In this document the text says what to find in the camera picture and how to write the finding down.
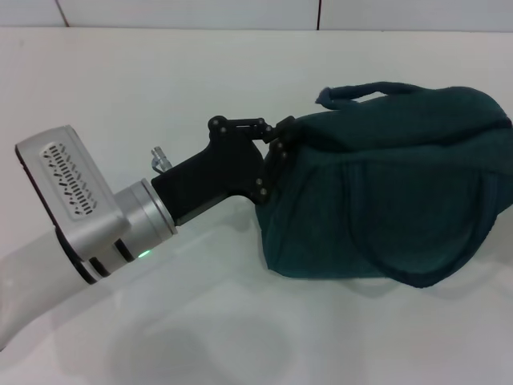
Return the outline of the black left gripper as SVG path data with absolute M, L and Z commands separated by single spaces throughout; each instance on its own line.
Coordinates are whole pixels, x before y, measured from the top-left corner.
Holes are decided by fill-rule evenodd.
M 175 225 L 184 225 L 229 197 L 242 196 L 255 205 L 268 201 L 289 159 L 287 145 L 277 138 L 295 120 L 290 115 L 271 126 L 263 118 L 211 118 L 208 146 L 151 180 Z M 255 140 L 270 144 L 265 158 Z

